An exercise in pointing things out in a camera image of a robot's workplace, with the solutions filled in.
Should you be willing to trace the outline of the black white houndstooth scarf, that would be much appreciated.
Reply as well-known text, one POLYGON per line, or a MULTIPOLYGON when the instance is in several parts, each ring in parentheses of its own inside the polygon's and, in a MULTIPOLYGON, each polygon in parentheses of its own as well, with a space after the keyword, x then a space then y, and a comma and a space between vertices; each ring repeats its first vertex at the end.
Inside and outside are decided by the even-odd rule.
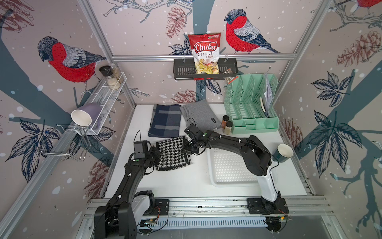
POLYGON ((161 156, 156 163, 156 169, 158 171, 171 171, 189 166, 191 164, 189 156, 182 152, 185 142, 184 136, 157 142, 156 147, 161 152, 161 156))

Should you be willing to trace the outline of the grey scarf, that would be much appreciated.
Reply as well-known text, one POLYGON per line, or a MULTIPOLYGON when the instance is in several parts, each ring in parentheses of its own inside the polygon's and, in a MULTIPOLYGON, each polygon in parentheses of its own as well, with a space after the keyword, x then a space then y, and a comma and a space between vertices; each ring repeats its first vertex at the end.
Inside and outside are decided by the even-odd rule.
POLYGON ((180 110, 186 121, 190 119, 190 122, 194 122, 202 131, 221 128, 221 120, 212 111, 207 100, 187 103, 182 105, 180 110))

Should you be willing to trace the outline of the navy plaid scarf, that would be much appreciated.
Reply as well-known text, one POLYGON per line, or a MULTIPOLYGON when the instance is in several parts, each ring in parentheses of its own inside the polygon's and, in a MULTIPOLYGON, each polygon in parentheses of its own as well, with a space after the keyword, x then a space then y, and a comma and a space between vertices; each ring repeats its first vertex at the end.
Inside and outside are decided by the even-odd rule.
POLYGON ((148 131, 149 137, 175 138, 179 136, 182 112, 181 105, 159 105, 153 107, 148 131))

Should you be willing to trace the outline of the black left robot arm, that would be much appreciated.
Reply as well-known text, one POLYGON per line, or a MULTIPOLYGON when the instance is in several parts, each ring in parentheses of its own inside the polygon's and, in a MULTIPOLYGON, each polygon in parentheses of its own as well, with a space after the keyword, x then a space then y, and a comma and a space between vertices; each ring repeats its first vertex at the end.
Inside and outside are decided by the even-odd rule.
POLYGON ((147 211, 154 209, 155 199, 151 190, 137 192, 137 187, 146 173, 161 156, 156 147, 145 152, 135 152, 125 164, 125 175, 116 193, 105 206, 96 209, 94 215, 95 239, 106 239, 110 232, 118 231, 126 239, 135 239, 137 226, 147 211))

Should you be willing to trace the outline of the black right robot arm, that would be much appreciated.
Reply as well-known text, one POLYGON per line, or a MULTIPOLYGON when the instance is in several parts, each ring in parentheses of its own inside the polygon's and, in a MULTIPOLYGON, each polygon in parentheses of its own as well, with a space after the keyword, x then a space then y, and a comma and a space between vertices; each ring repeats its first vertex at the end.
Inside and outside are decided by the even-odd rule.
POLYGON ((186 129, 190 141, 183 144, 182 151, 186 154, 199 155, 200 149, 222 149, 242 157, 247 170, 257 177, 261 188, 263 204, 275 205, 281 198, 272 176, 272 154, 254 135, 247 138, 222 135, 198 128, 186 129))

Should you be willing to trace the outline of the white plastic basket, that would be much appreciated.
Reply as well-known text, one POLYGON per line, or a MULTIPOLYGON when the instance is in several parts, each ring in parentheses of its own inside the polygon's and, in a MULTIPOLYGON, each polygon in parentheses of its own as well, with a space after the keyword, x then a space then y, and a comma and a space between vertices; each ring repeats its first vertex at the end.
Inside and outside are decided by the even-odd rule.
POLYGON ((211 184, 215 187, 258 187, 241 156, 222 149, 208 149, 208 166, 211 184))

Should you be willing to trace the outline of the beige spice jar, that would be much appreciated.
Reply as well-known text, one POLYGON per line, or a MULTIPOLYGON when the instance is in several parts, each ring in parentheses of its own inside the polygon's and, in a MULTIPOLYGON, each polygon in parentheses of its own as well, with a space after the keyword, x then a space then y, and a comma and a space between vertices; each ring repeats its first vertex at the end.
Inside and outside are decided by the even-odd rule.
POLYGON ((233 122, 232 121, 227 121, 226 125, 225 125, 225 128, 224 128, 224 134, 230 135, 231 132, 232 132, 232 128, 233 128, 233 122))

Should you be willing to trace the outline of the orange spice jar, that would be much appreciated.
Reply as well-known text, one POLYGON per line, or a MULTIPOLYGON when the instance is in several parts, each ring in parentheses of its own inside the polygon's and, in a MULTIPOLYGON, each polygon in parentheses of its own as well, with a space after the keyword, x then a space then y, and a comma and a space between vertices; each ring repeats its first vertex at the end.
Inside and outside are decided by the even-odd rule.
POLYGON ((229 121, 229 116, 228 115, 224 115, 222 117, 221 128, 225 128, 228 121, 229 121))

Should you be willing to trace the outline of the mint green file organizer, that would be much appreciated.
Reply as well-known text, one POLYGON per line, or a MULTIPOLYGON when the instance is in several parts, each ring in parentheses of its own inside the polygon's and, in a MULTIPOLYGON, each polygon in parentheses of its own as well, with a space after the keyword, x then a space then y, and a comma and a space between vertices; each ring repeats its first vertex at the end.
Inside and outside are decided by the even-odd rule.
POLYGON ((279 118, 273 98, 266 106, 266 96, 275 95, 278 79, 274 74, 244 74, 232 80, 226 89, 224 107, 233 122, 232 134, 276 132, 279 118))

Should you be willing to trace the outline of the purple paper cup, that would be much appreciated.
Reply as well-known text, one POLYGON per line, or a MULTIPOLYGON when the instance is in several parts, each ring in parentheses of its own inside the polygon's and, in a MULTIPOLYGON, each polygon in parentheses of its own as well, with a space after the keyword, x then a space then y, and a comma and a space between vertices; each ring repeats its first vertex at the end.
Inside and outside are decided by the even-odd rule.
POLYGON ((102 106, 97 103, 89 103, 71 112, 72 121, 79 126, 91 126, 96 122, 102 111, 102 106))

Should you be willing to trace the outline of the dark green paper cup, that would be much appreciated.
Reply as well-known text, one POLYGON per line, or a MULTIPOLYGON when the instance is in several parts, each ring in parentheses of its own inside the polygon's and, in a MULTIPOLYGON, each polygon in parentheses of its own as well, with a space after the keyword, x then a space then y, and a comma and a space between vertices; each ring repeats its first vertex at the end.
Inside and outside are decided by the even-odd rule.
POLYGON ((272 160, 283 163, 294 155, 293 149, 287 144, 279 144, 276 151, 273 153, 272 160))

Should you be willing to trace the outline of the black lid jar on shelf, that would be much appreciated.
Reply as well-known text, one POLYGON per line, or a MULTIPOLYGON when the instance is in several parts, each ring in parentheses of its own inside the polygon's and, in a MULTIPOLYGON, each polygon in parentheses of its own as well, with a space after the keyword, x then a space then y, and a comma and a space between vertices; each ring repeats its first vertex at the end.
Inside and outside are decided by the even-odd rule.
POLYGON ((113 75, 113 71, 112 71, 112 68, 111 66, 109 65, 105 65, 105 66, 102 66, 99 68, 99 71, 101 72, 101 74, 106 77, 106 78, 113 78, 114 75, 113 75))

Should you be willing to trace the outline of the red cassava chips bag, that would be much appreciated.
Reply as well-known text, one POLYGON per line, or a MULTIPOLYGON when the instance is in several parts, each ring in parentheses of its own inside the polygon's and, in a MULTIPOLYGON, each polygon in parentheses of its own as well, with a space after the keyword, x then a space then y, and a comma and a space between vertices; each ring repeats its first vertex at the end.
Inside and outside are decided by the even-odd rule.
POLYGON ((188 35, 196 74, 219 74, 220 38, 221 33, 188 35))

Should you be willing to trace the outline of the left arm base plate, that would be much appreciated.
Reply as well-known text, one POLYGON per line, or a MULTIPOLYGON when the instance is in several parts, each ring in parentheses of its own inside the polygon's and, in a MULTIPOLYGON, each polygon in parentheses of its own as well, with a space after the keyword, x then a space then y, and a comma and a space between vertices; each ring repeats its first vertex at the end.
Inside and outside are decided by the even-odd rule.
POLYGON ((168 216, 169 214, 170 200, 168 198, 156 198, 152 190, 137 192, 133 198, 133 211, 141 211, 147 205, 147 210, 143 213, 143 216, 168 216))

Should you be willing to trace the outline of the black wall basket shelf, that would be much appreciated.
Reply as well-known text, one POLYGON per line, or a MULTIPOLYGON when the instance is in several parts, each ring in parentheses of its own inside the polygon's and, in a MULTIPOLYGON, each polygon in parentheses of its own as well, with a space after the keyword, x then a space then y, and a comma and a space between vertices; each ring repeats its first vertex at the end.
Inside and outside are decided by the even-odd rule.
POLYGON ((235 58, 219 59, 209 64, 201 60, 175 59, 173 73, 176 80, 222 80, 236 77, 238 68, 235 58))

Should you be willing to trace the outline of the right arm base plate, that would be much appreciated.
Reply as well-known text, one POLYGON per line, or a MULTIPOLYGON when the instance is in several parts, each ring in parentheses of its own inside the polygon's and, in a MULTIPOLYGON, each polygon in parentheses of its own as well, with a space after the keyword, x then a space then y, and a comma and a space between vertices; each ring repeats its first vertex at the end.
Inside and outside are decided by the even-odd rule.
POLYGON ((271 215, 271 214, 289 214, 286 201, 282 197, 277 197, 274 202, 270 202, 263 197, 247 198, 247 208, 251 215, 271 215))

